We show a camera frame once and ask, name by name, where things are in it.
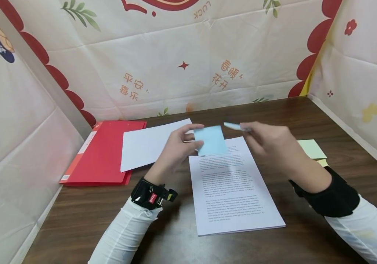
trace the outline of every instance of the red flower print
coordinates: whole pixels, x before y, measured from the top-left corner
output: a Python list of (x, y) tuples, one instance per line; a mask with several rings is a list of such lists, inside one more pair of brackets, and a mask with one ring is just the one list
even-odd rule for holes
[(347, 28), (344, 31), (344, 34), (347, 34), (348, 36), (350, 36), (353, 33), (353, 30), (355, 30), (356, 28), (357, 28), (357, 23), (356, 23), (356, 20), (353, 19), (352, 21), (349, 21), (347, 23)]

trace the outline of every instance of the person's left hand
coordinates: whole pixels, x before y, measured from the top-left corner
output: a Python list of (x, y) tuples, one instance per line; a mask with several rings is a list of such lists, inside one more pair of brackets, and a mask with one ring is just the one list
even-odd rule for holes
[(157, 186), (164, 184), (166, 177), (175, 172), (190, 153), (202, 147), (203, 141), (184, 142), (194, 140), (194, 134), (186, 134), (189, 130), (200, 128), (204, 128), (204, 125), (188, 124), (173, 131), (144, 179)]

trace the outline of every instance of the hand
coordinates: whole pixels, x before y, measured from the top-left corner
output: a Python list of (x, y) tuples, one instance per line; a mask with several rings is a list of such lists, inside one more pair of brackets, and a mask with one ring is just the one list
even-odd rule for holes
[(259, 122), (241, 123), (240, 126), (251, 130), (244, 133), (250, 150), (305, 191), (318, 193), (331, 184), (332, 176), (306, 155), (288, 127)]
[(186, 134), (189, 130), (200, 128), (204, 128), (204, 125), (188, 124), (173, 131), (144, 179), (155, 185), (164, 184), (166, 177), (175, 172), (190, 153), (202, 147), (203, 141), (185, 142), (194, 140), (194, 134)]

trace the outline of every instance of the red star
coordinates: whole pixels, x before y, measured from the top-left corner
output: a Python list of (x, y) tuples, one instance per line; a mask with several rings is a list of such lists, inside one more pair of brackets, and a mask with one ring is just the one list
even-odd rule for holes
[(177, 68), (181, 67), (181, 68), (184, 68), (184, 70), (185, 70), (185, 68), (187, 66), (189, 66), (189, 64), (186, 64), (185, 61), (183, 61), (182, 64), (180, 66), (178, 66)]

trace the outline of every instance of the sticky note pad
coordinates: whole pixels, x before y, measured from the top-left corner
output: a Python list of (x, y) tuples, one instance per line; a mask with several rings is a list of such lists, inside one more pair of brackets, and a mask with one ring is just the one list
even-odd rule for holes
[(319, 145), (316, 143), (314, 139), (307, 139), (307, 140), (297, 140), (300, 146), (303, 148), (304, 152), (309, 156), (311, 159), (323, 159), (327, 158), (325, 153), (321, 150)]
[(199, 156), (208, 156), (228, 152), (224, 134), (220, 125), (194, 130), (196, 141), (203, 140), (203, 146), (197, 151)]
[(319, 159), (317, 161), (322, 167), (329, 166), (328, 163), (326, 162), (326, 159)]

